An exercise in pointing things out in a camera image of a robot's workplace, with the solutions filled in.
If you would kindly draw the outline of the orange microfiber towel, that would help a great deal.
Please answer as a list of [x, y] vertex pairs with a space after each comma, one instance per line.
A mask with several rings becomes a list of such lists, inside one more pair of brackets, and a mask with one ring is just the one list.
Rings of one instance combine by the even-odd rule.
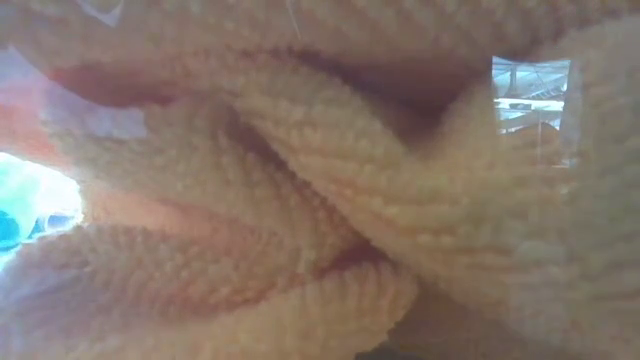
[[640, 262], [640, 160], [620, 142], [572, 176], [499, 138], [494, 55], [588, 55], [640, 0], [131, 0], [109, 27], [74, 0], [0, 0], [56, 85], [139, 107], [105, 138], [51, 134], [89, 177], [247, 205], [274, 166], [426, 277], [561, 278]]
[[[5, 360], [640, 360], [640, 262], [515, 282], [426, 277], [268, 166], [247, 205], [213, 207], [89, 177], [51, 130], [13, 113], [0, 144], [80, 186], [83, 220], [0, 270]], [[614, 142], [640, 160], [640, 101], [589, 102], [572, 176]]]

